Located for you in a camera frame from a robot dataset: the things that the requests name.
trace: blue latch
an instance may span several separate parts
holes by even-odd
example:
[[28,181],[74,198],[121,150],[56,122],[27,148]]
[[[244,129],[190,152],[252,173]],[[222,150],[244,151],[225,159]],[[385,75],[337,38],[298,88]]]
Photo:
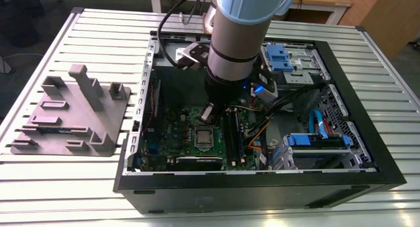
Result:
[[308,135],[290,135],[288,136],[289,146],[294,145],[310,145],[310,140]]
[[292,72],[294,67],[289,63],[289,54],[282,45],[269,44],[266,46],[266,55],[272,65],[272,71]]
[[266,49],[268,49],[268,57],[270,61],[288,61],[289,54],[285,51],[282,45],[269,44]]
[[294,70],[294,66],[292,66],[288,61],[273,61],[272,70],[292,72]]
[[310,145],[308,135],[293,135],[296,145]]
[[347,135],[343,135],[344,145],[348,148],[351,146],[351,138]]

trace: black cable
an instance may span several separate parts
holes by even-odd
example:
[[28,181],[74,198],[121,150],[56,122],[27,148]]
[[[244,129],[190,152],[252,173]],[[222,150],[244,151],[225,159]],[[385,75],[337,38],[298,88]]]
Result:
[[302,9],[302,0],[300,0],[300,3],[297,5],[297,9]]
[[177,64],[177,63],[174,62],[174,60],[171,59],[169,53],[166,52],[166,48],[163,47],[163,44],[162,44],[162,40],[161,40],[161,31],[162,31],[163,24],[165,24],[166,20],[169,19],[169,17],[171,16],[171,14],[173,14],[175,8],[178,8],[186,1],[187,1],[187,0],[181,0],[181,1],[177,3],[177,5],[170,9],[170,11],[167,12],[166,16],[165,16],[163,19],[162,19],[162,22],[161,22],[159,27],[158,27],[158,33],[157,33],[157,35],[158,35],[158,43],[159,43],[159,47],[161,47],[161,50],[162,50],[162,54],[163,54],[163,56],[166,57],[166,59],[169,60],[169,62],[171,63],[171,65],[173,65],[174,67],[177,67],[177,68],[178,68],[178,64]]
[[186,25],[190,23],[190,21],[191,21],[191,17],[193,17],[193,14],[194,14],[194,10],[195,10],[197,3],[201,3],[201,1],[199,1],[199,0],[195,0],[195,3],[194,3],[194,6],[193,6],[193,9],[191,9],[191,13],[190,13],[190,17],[189,17],[189,20],[187,20],[187,21],[185,21],[185,18],[183,18],[183,16],[182,16],[182,23],[183,23],[185,26],[186,26]]
[[294,92],[280,98],[273,105],[268,108],[265,115],[269,115],[276,109],[280,109],[284,105],[286,105],[286,102],[292,101],[297,96],[300,96],[304,92],[320,89],[325,86],[325,83],[319,83],[310,86],[302,86],[300,87]]
[[202,15],[202,14],[203,14],[203,9],[205,9],[206,0],[203,0],[203,3],[199,1],[199,4],[201,4],[201,8],[199,8],[199,13],[198,13],[198,15]]
[[319,84],[310,85],[310,86],[302,86],[294,92],[292,92],[290,94],[281,97],[273,103],[273,105],[268,108],[268,110],[265,112],[264,120],[254,127],[250,128],[250,130],[248,131],[248,134],[253,134],[253,132],[257,129],[262,128],[266,125],[266,123],[269,123],[272,117],[274,116],[274,112],[278,109],[281,109],[285,105],[288,105],[297,96],[300,96],[304,92],[313,90],[313,89],[323,88],[324,86],[325,86],[325,83],[319,83]]

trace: aluminum table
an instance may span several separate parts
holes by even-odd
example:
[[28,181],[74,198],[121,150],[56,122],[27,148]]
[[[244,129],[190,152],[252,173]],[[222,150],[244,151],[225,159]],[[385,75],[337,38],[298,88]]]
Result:
[[[420,223],[420,104],[369,35],[355,27],[273,22],[269,37],[328,41],[408,184],[372,193],[331,209],[142,215],[113,192],[122,140],[138,101],[142,64],[163,14],[75,9],[0,126],[0,224],[59,226],[416,226]],[[165,30],[203,32],[178,16]],[[16,131],[43,95],[46,76],[83,63],[88,76],[131,87],[118,148],[111,157],[11,154]]]

